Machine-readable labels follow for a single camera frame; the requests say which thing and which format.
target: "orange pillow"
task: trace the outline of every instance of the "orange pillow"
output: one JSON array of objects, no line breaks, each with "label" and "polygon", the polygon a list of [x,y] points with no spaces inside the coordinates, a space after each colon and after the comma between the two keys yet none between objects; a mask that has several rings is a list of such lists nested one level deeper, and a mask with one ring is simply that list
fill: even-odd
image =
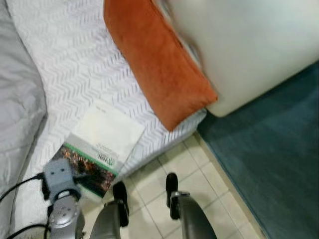
[{"label": "orange pillow", "polygon": [[168,130],[217,100],[152,0],[105,0],[104,21]]}]

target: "mattress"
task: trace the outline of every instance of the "mattress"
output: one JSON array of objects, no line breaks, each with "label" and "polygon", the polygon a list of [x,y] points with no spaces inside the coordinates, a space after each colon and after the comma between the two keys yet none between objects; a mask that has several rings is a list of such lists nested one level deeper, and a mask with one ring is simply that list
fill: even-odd
[{"label": "mattress", "polygon": [[[43,81],[47,116],[28,157],[23,178],[41,172],[95,99],[145,125],[120,173],[123,178],[193,133],[199,111],[168,132],[142,94],[103,21],[103,0],[10,0],[16,29]],[[40,182],[17,193],[12,230],[46,219]]]}]

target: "white bedspread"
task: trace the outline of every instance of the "white bedspread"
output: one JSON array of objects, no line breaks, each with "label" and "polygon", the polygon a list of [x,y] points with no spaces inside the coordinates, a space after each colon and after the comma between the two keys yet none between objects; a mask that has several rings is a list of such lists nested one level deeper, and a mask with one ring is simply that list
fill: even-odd
[{"label": "white bedspread", "polygon": [[[7,4],[41,74],[48,110],[24,179],[42,171],[97,98],[146,126],[121,177],[189,136],[204,118],[205,111],[197,112],[171,133],[162,126],[105,28],[103,0],[10,0]],[[44,221],[46,207],[40,182],[21,187],[12,229]]]}]

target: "book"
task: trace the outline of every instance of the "book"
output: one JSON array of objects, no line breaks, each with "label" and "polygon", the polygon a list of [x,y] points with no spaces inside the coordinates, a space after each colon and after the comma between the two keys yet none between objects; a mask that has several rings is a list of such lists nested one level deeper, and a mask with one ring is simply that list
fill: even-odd
[{"label": "book", "polygon": [[86,190],[102,198],[126,163],[145,127],[97,100],[74,127],[54,159],[66,158]]}]

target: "cushion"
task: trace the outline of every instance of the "cushion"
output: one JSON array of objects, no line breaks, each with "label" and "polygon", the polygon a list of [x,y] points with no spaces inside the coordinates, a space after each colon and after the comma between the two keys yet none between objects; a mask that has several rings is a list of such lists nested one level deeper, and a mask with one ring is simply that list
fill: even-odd
[{"label": "cushion", "polygon": [[105,0],[104,20],[168,130],[217,100],[210,82],[151,0]]},{"label": "cushion", "polygon": [[318,0],[158,0],[200,55],[222,117],[319,59]]},{"label": "cushion", "polygon": [[[46,112],[41,78],[0,1],[0,195],[17,183]],[[14,192],[0,204],[0,239],[7,237]]]}]

